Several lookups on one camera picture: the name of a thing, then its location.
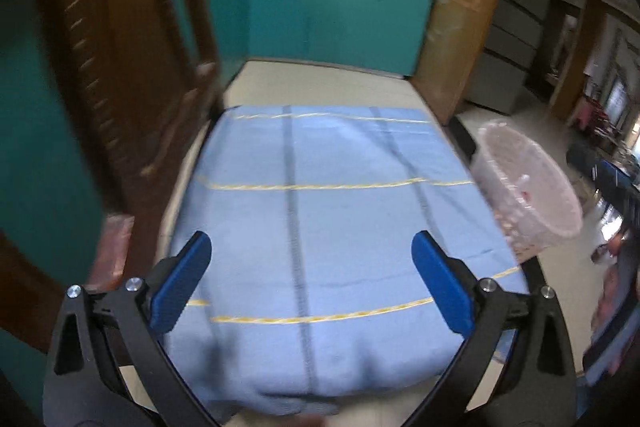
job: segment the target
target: trash can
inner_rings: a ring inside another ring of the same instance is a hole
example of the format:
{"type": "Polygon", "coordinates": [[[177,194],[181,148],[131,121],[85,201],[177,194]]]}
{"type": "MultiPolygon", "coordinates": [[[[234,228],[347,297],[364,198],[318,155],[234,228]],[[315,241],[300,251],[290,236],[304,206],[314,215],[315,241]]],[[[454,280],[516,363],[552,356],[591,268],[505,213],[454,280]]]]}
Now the trash can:
{"type": "Polygon", "coordinates": [[[520,263],[580,233],[582,208],[569,179],[539,144],[506,123],[480,129],[471,174],[520,263]]]}

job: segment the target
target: blue tablecloth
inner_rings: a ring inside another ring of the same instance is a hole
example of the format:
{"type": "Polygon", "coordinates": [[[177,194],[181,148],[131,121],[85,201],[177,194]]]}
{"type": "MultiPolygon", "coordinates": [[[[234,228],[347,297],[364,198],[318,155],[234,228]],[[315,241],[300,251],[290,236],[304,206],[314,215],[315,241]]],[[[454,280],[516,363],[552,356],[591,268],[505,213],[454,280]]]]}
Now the blue tablecloth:
{"type": "Polygon", "coordinates": [[[524,277],[469,173],[420,110],[236,107],[202,150],[172,241],[213,254],[166,349],[206,407],[335,410],[458,349],[411,258],[428,229],[480,277],[524,277]]]}

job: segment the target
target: yellow stripe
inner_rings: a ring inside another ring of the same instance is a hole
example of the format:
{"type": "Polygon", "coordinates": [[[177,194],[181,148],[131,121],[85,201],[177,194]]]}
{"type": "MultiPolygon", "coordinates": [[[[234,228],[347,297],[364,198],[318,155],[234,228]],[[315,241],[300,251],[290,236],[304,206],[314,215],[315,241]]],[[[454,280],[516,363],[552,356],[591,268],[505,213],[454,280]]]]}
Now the yellow stripe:
{"type": "MultiPolygon", "coordinates": [[[[520,270],[520,266],[514,266],[508,270],[497,273],[493,276],[493,279],[500,279],[506,277],[512,273],[516,273],[520,270]]],[[[343,321],[347,319],[359,319],[361,317],[372,317],[373,315],[383,315],[385,313],[397,312],[400,310],[407,310],[409,308],[415,308],[416,306],[422,306],[424,304],[430,304],[433,302],[433,297],[426,299],[419,299],[417,301],[407,302],[405,304],[398,304],[396,306],[388,306],[385,308],[378,308],[377,310],[368,310],[361,312],[341,313],[335,315],[316,315],[312,317],[287,317],[282,319],[272,319],[267,317],[230,317],[228,315],[219,315],[217,317],[211,317],[211,322],[225,323],[225,324],[301,324],[301,323],[316,323],[316,322],[329,322],[329,321],[343,321]]],[[[201,299],[195,299],[189,301],[187,306],[206,306],[209,303],[201,299]]]]}
{"type": "Polygon", "coordinates": [[[302,114],[238,114],[235,120],[253,120],[255,118],[308,118],[310,116],[336,116],[337,118],[347,118],[348,120],[369,120],[400,123],[431,123],[428,120],[405,120],[404,118],[379,118],[374,116],[353,116],[350,114],[340,114],[336,112],[306,112],[302,114]]]}
{"type": "Polygon", "coordinates": [[[211,190],[341,190],[350,188],[389,188],[402,187],[403,185],[411,185],[414,183],[428,183],[437,187],[452,187],[453,185],[468,185],[473,183],[471,180],[462,180],[455,182],[439,182],[428,180],[427,178],[410,178],[399,182],[390,183],[372,183],[372,184],[355,184],[355,185],[219,185],[212,183],[206,177],[199,174],[196,176],[197,181],[211,190]]]}

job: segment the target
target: floor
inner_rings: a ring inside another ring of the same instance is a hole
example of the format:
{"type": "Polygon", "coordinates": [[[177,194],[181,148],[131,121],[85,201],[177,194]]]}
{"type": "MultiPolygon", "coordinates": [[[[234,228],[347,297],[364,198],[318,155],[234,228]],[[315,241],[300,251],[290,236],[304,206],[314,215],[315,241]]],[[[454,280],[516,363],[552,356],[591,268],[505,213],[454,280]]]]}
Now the floor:
{"type": "MultiPolygon", "coordinates": [[[[402,78],[375,74],[281,62],[249,62],[225,94],[227,107],[235,105],[379,105],[385,107],[429,109],[412,86],[402,78]]],[[[533,95],[523,92],[511,117],[500,117],[494,112],[472,105],[463,107],[460,120],[474,135],[481,125],[495,118],[503,118],[542,147],[569,172],[564,153],[572,139],[571,131],[546,114],[543,105],[533,95]]],[[[191,166],[185,168],[183,182],[191,166]]],[[[181,191],[176,192],[174,204],[165,216],[166,227],[162,242],[170,240],[171,224],[179,208],[181,191]]],[[[582,352],[590,341],[591,314],[596,307],[602,288],[605,267],[594,266],[590,253],[603,242],[600,233],[602,211],[596,208],[586,216],[580,235],[540,254],[546,279],[558,292],[574,349],[577,371],[580,371],[582,352]]],[[[497,380],[501,366],[492,362],[470,406],[484,403],[497,380]]],[[[127,382],[136,400],[151,407],[142,385],[136,381],[132,368],[123,368],[127,382]]],[[[326,419],[328,427],[368,426],[395,427],[401,425],[414,411],[433,386],[428,381],[411,389],[383,397],[350,397],[341,402],[339,414],[326,419]]],[[[268,417],[248,410],[242,411],[226,425],[229,427],[276,427],[284,420],[268,417]]]]}

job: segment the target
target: silver bolt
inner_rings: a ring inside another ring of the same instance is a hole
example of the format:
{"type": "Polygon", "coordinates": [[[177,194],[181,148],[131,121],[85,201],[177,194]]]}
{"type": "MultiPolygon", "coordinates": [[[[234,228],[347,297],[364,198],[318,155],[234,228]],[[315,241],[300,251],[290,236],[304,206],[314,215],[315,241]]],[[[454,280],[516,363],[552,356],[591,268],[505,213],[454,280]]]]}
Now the silver bolt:
{"type": "Polygon", "coordinates": [[[481,279],[480,287],[482,288],[483,292],[492,293],[496,291],[498,283],[493,279],[481,279]]]}
{"type": "Polygon", "coordinates": [[[143,282],[144,281],[140,279],[140,277],[132,277],[131,279],[127,280],[124,287],[128,292],[137,292],[140,288],[142,288],[143,282]]]}
{"type": "Polygon", "coordinates": [[[545,299],[554,299],[554,298],[556,298],[556,290],[551,288],[551,286],[542,286],[542,288],[540,288],[540,293],[542,293],[542,296],[545,299]]]}
{"type": "Polygon", "coordinates": [[[80,285],[78,285],[78,284],[74,284],[72,286],[69,286],[69,288],[66,290],[66,294],[69,297],[71,297],[72,299],[75,299],[81,293],[82,293],[82,287],[80,285]]]}

